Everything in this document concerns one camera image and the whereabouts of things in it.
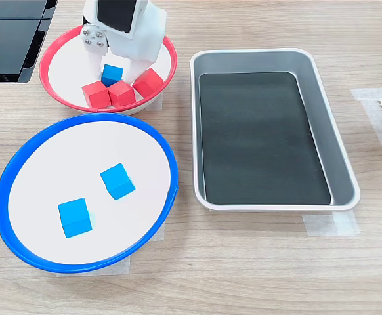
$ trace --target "gray tray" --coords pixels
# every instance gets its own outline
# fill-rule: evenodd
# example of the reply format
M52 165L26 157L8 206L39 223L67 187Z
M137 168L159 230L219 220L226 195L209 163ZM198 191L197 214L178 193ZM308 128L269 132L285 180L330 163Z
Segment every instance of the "gray tray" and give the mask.
M360 190L313 58L300 49L191 59L194 192L212 211L344 211Z

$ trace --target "white robot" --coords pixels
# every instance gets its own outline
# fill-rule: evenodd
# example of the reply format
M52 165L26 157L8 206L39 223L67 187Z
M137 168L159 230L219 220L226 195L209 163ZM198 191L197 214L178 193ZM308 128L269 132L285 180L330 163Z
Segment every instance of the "white robot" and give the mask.
M112 54L131 60L124 81L135 81L158 58L166 17L149 0L86 0L80 36L95 73L109 47Z

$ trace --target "wooden block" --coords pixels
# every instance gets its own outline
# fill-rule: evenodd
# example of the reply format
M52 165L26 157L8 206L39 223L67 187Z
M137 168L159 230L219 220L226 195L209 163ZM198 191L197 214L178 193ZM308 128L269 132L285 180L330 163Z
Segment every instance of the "wooden block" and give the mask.
M138 93L140 93L141 96L147 97L160 89L162 85L163 79L150 68L138 77L138 79L134 82L133 87Z
M111 105L110 95L106 86L97 81L82 87L86 103L92 108L106 108Z
M123 107L136 102L134 89L124 81L117 82L108 87L108 92L114 107Z

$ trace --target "wood grain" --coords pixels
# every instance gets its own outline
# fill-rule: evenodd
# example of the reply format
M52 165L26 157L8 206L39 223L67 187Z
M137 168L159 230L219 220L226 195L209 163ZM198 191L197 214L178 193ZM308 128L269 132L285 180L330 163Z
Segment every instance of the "wood grain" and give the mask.
M0 314L382 314L382 147L350 88L382 87L382 1L159 0L179 66L162 112L136 117L172 146L180 190L165 241L126 276L56 278L0 238ZM60 0L44 51L80 24ZM212 214L192 193L189 60L204 49L298 47L314 55L362 190L353 238L308 237L299 214ZM0 175L34 134L77 115L42 88L0 84Z

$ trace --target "black rubber mat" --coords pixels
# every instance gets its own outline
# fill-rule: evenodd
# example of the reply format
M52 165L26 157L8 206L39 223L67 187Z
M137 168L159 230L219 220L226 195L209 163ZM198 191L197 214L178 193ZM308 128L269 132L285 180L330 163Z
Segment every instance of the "black rubber mat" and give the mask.
M293 75L205 74L200 77L200 102L209 202L330 204Z

